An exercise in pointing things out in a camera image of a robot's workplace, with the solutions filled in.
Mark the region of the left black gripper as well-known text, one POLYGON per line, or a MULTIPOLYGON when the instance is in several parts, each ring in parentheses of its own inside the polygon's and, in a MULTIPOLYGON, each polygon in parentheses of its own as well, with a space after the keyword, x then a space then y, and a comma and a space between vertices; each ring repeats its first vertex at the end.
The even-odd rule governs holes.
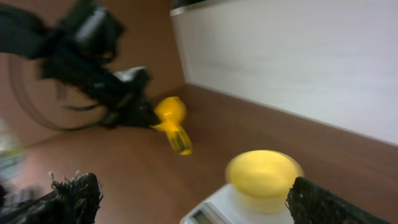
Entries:
POLYGON ((145 87, 149 71, 139 71, 133 81, 122 82, 113 72, 86 58, 50 57, 40 65, 42 78, 71 85, 106 108, 100 125, 149 128, 160 123, 145 87))

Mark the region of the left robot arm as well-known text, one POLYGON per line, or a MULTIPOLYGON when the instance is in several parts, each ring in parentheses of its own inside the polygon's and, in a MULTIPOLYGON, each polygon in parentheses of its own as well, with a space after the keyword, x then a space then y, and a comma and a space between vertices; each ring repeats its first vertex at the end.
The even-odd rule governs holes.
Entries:
POLYGON ((105 113, 96 125, 151 128, 160 119, 145 95, 150 80, 146 67, 116 73, 105 67, 118 56, 123 32, 123 25, 97 1, 76 1, 54 27, 30 11, 1 4, 1 52, 41 58, 42 79, 75 87, 95 101, 64 108, 82 112, 103 106, 105 113))

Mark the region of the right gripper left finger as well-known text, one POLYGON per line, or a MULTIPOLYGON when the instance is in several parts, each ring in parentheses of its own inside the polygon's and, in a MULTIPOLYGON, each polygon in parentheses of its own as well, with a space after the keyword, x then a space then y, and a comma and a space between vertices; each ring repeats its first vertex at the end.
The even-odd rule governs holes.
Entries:
POLYGON ((52 191, 41 195, 28 186, 9 190, 1 186, 3 224, 93 224, 103 199, 102 186, 93 173, 75 174, 62 182, 50 173, 52 191))

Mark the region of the yellow measuring scoop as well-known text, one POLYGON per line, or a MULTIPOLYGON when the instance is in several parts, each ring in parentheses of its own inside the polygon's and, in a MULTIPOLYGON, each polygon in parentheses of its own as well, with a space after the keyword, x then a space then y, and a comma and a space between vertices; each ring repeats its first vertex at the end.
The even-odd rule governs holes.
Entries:
POLYGON ((156 107, 155 114, 160 123, 152 126, 154 129, 164 132, 172 149, 180 155, 187 156, 193 151, 192 142, 182 127, 186 116, 186 107, 177 96, 163 99, 156 107))

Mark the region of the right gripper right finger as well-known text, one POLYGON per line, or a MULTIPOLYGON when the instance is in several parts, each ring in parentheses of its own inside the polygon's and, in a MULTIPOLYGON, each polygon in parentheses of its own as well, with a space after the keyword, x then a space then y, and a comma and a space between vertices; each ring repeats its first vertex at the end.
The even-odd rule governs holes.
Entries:
POLYGON ((294 224, 389 224, 304 177, 295 179, 285 205, 294 224))

